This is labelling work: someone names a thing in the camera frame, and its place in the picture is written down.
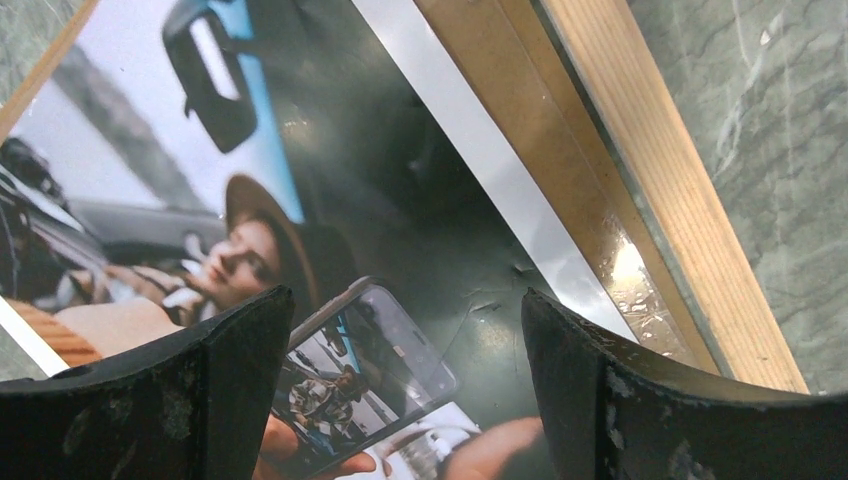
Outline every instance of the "rearview mirror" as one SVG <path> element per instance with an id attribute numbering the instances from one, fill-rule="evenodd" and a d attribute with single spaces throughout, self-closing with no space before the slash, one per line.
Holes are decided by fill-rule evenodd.
<path id="1" fill-rule="evenodd" d="M 186 115 L 197 114 L 223 153 L 247 140 L 257 126 L 253 99 L 232 39 L 208 3 L 179 0 L 162 40 L 186 92 Z"/>

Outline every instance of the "smartphone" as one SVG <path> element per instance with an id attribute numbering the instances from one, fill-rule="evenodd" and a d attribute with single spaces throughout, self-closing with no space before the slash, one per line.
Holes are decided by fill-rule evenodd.
<path id="1" fill-rule="evenodd" d="M 459 382 L 397 299 L 356 281 L 292 332 L 272 413 L 300 442 L 277 467 L 330 470 L 444 405 Z"/>

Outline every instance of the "hat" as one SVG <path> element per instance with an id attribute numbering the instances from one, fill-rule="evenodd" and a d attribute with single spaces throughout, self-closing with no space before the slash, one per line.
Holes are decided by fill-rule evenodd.
<path id="1" fill-rule="evenodd" d="M 353 399 L 354 402 L 358 402 L 362 399 L 362 394 L 367 392 L 371 387 L 368 384 L 368 378 L 365 375 L 354 370 L 350 365 L 345 365 L 342 369 L 342 375 L 348 374 L 353 378 L 353 392 L 349 395 Z"/>
<path id="2" fill-rule="evenodd" d="M 259 215 L 271 227 L 280 257 L 282 283 L 292 289 L 295 325 L 342 293 L 357 278 L 353 254 L 333 228 L 292 222 L 259 182 L 237 174 L 227 183 L 227 230 Z"/>

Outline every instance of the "wooden frame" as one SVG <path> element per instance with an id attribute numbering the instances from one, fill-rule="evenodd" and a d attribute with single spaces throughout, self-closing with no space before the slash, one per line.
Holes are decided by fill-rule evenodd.
<path id="1" fill-rule="evenodd" d="M 617 217 L 700 368 L 806 392 L 625 1 L 543 2 L 707 325 L 696 325 L 689 313 L 530 1 L 416 0 L 596 273 L 609 254 L 608 232 L 600 226 Z M 46 82 L 96 4 L 83 3 L 4 106 L 0 138 Z"/>

